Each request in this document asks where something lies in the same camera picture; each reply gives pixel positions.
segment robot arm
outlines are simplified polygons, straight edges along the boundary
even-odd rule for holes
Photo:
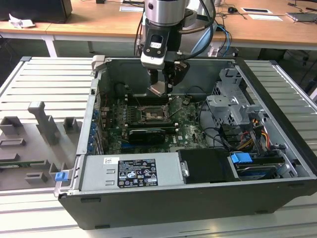
[[[204,1],[199,1],[205,9],[209,23],[205,27],[183,30],[183,27],[192,25],[197,17],[196,12],[186,8],[189,0],[145,0],[146,41],[141,62],[150,75],[149,89],[159,96],[170,93],[172,87],[183,80],[190,67],[185,60],[194,57],[183,56],[179,52],[182,34],[194,33],[212,26],[215,16],[213,1],[210,0],[213,5],[213,18],[210,17]],[[165,82],[158,81],[158,70],[162,70]]]

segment power supply label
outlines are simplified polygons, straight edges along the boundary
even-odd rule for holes
[[[155,159],[119,160],[118,187],[157,186],[158,175]]]

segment desk leg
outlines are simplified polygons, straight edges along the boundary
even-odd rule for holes
[[[45,44],[48,48],[50,57],[58,57],[59,53],[54,45],[54,36],[46,35],[46,36],[43,36],[42,38],[45,41]]]
[[[88,41],[88,49],[89,49],[89,53],[94,53],[94,47],[93,47],[93,43],[91,41]]]

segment blue cable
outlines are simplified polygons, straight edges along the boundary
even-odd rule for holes
[[[231,41],[230,41],[228,32],[219,25],[217,27],[220,28],[227,36],[227,47],[226,47],[226,51],[223,54],[223,57],[225,57],[226,53],[228,52],[228,50],[230,48]],[[197,52],[199,49],[201,49],[206,44],[206,41],[209,39],[209,34],[210,34],[210,28],[207,29],[207,31],[202,35],[202,37],[198,40],[196,45],[193,47],[192,52],[191,52],[192,54]]]
[[[226,53],[228,52],[228,50],[229,50],[229,48],[230,48],[230,38],[229,38],[229,34],[228,34],[228,32],[225,30],[225,29],[223,29],[221,26],[219,26],[218,25],[218,27],[226,34],[226,36],[227,36],[227,48],[226,48],[226,51],[223,53],[223,56],[222,57],[225,57],[225,55],[226,55]]]

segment wooden desk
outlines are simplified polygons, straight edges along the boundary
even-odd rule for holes
[[[288,6],[288,0],[226,0],[227,4],[234,4],[240,13],[245,13],[241,7],[264,8],[274,15],[285,15],[287,12],[299,12]],[[298,1],[297,7],[317,8],[313,2]],[[217,12],[226,12],[228,6],[222,5]],[[241,47],[261,47],[278,49],[317,49],[317,25],[313,23],[294,23],[289,16],[280,16],[283,21],[253,20],[248,15],[228,15],[224,20],[226,29],[232,34],[232,45]],[[217,32],[214,41],[223,41],[223,33]]]
[[[73,12],[66,24],[51,24],[50,35],[77,35],[134,38],[142,14],[120,12],[120,3],[72,0]]]
[[[284,15],[286,12],[299,12],[288,6],[288,0],[226,0],[226,4],[234,4],[239,12],[241,7],[266,8],[273,14]],[[316,3],[297,2],[304,11],[306,7],[317,8]],[[58,56],[54,47],[55,40],[91,42],[133,42],[140,12],[120,12],[121,4],[107,2],[96,4],[94,0],[72,0],[73,12],[66,24],[36,23],[36,28],[15,29],[8,22],[0,22],[0,34],[6,38],[42,39],[45,40],[51,57]],[[217,12],[227,12],[223,5]],[[280,16],[283,21],[253,20],[248,15],[228,15],[224,20],[226,29],[232,34],[232,46],[317,50],[317,25],[313,23],[294,23],[288,16]],[[213,44],[220,45],[224,34],[216,32]]]
[[[17,33],[17,34],[46,34],[47,28],[50,26],[48,22],[37,22],[35,27],[17,29],[14,28],[8,21],[0,21],[0,34],[2,33]]]

